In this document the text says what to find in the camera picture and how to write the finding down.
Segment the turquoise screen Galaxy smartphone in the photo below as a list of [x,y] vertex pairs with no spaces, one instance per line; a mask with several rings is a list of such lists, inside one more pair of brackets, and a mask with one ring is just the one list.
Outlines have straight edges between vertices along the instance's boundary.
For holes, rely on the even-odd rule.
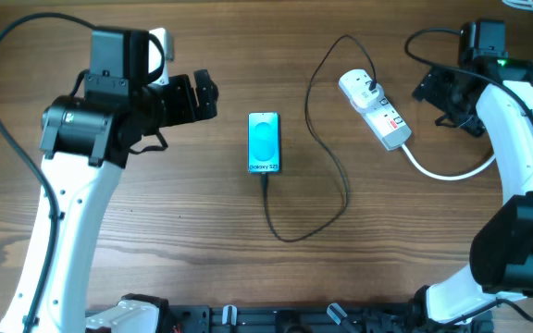
[[250,173],[280,171],[279,122],[277,112],[256,112],[248,115],[247,168]]

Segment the white two-socket power strip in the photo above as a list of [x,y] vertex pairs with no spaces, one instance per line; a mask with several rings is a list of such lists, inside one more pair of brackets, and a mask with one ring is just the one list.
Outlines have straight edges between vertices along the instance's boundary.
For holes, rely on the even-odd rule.
[[[370,90],[373,90],[372,83],[373,79],[364,69],[352,69],[339,79],[339,87],[350,104],[349,89],[351,87],[358,84],[368,84]],[[361,115],[387,151],[403,147],[412,134],[411,129],[392,106],[386,95],[380,102],[367,109],[364,113],[357,113]]]

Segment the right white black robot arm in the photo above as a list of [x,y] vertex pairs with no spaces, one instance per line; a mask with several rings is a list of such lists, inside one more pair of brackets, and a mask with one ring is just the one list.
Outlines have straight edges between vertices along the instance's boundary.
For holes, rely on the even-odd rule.
[[413,96],[443,111],[437,125],[489,135],[503,205],[473,239],[468,264],[417,292],[415,325],[429,332],[455,330],[501,304],[533,322],[533,63],[508,56],[499,20],[455,34],[457,66],[430,62]]

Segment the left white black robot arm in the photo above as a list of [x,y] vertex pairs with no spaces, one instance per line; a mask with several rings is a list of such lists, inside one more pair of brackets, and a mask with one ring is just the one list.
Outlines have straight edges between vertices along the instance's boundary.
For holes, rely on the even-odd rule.
[[212,118],[204,69],[169,76],[170,34],[99,27],[90,66],[43,112],[43,187],[3,332],[84,332],[87,289],[105,210],[145,136]]

